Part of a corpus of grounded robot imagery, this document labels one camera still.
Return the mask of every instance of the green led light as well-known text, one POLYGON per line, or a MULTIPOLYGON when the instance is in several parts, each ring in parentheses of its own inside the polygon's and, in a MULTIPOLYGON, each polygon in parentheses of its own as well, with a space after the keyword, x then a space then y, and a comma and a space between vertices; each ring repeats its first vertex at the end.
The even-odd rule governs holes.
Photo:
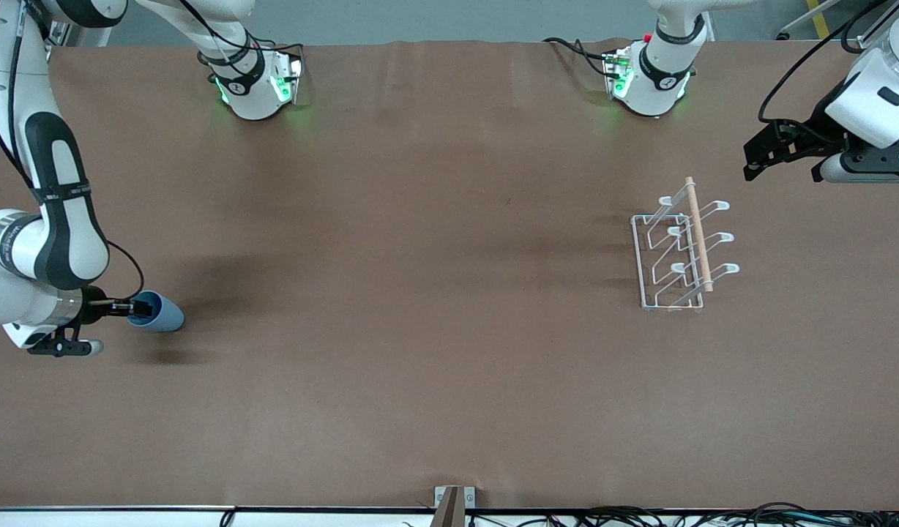
POLYGON ((622 99, 628 93, 628 86, 631 84, 631 78, 633 77, 633 70, 631 67, 628 67, 622 73, 622 76, 616 79, 616 85, 613 87, 613 94, 619 99, 622 99))
POLYGON ((222 87, 222 83, 219 82, 218 77, 215 78, 215 86, 218 86, 218 91, 222 94, 222 102, 231 104, 228 102, 228 96, 226 96, 225 89, 222 87))
POLYGON ((283 79, 276 79, 275 77, 271 77, 271 84, 275 88, 275 92, 277 92, 277 99, 281 102, 286 102, 290 100, 290 83, 283 79))
POLYGON ((684 79, 681 80, 681 89, 677 92, 677 99, 684 96, 684 90, 687 89, 687 81, 690 80, 690 73, 684 75, 684 79))

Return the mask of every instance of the yellow floor line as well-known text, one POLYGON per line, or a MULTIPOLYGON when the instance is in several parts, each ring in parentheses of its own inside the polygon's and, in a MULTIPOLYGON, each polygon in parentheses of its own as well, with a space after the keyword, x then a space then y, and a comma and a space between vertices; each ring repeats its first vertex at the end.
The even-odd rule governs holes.
MULTIPOLYGON (((809 10, 813 10, 814 7, 817 7, 820 4, 817 0, 805 1, 807 1, 807 8, 809 10)), ((827 35, 830 34, 830 30, 827 29, 827 19, 824 19, 824 14, 818 13, 814 16, 814 19, 812 21, 814 22, 814 29, 817 30, 817 38, 826 39, 827 35)))

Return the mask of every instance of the brown table surface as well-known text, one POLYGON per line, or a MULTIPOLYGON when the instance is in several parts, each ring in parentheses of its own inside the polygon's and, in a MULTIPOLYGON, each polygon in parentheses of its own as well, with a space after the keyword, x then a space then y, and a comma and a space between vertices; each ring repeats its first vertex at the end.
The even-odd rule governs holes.
POLYGON ((741 174, 808 46, 710 44, 658 120, 543 44, 308 48, 305 106, 260 123, 188 48, 57 50, 102 227, 188 323, 61 360, 0 330, 0 504, 899 508, 899 186, 741 174), (743 272, 646 313, 628 217, 685 176, 743 272))

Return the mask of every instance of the white wire rack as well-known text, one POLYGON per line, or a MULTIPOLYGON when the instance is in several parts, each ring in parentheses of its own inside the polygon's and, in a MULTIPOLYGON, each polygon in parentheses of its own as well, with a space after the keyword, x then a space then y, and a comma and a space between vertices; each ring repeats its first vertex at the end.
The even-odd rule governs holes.
POLYGON ((704 236, 704 220, 729 210, 730 204, 717 200, 701 208, 693 177, 687 177, 677 194, 657 202, 660 208, 654 214, 631 217, 641 306, 649 311, 700 311, 704 294, 713 291, 714 283, 740 271, 735 263, 710 266, 710 251, 733 242, 732 233, 704 236), (678 208, 686 211, 675 212, 678 208))

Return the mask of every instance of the gray floor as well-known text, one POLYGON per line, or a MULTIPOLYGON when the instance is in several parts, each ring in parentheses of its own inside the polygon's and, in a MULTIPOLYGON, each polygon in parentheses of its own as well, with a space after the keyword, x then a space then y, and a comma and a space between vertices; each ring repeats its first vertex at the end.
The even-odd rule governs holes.
MULTIPOLYGON (((844 0, 828 10, 828 26, 865 4, 844 0)), ((717 11, 720 40, 770 40, 807 11, 804 0, 761 0, 717 11)), ((536 41, 546 37, 637 39, 654 30, 644 0, 259 0, 245 25, 256 36, 306 45, 382 44, 395 40, 536 41)), ((812 23, 791 35, 813 39, 812 23)), ((187 40, 135 2, 111 34, 112 46, 184 46, 187 40)))

